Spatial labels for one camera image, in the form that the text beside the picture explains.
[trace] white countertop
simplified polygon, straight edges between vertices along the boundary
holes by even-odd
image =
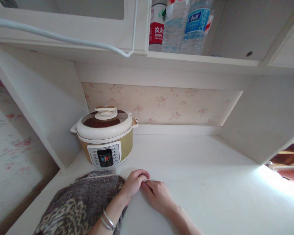
[[[294,186],[259,166],[216,136],[134,135],[134,147],[116,167],[127,178],[147,170],[166,183],[205,235],[294,235]],[[60,171],[8,231],[33,234],[55,193],[95,168],[81,152]],[[122,224],[123,235],[175,234],[169,222],[139,191]]]

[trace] cooker side handle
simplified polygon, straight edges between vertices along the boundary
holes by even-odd
[[[136,127],[138,127],[138,121],[137,121],[137,119],[133,118],[132,119],[132,128],[136,128]]]
[[[71,131],[72,133],[77,133],[77,123],[75,123],[75,124],[71,127],[70,131]]]

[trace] electric pressure cooker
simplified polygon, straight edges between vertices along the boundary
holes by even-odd
[[[88,161],[98,168],[107,168],[129,156],[135,127],[138,122],[131,112],[104,105],[82,117],[72,126],[71,132],[77,133]]]

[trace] blue label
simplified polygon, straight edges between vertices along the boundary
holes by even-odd
[[[205,31],[209,14],[210,10],[206,8],[191,12],[188,15],[185,33],[192,31]]]

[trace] control panel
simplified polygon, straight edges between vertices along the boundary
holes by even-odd
[[[121,142],[116,141],[104,145],[87,145],[92,163],[99,168],[110,167],[121,160]]]

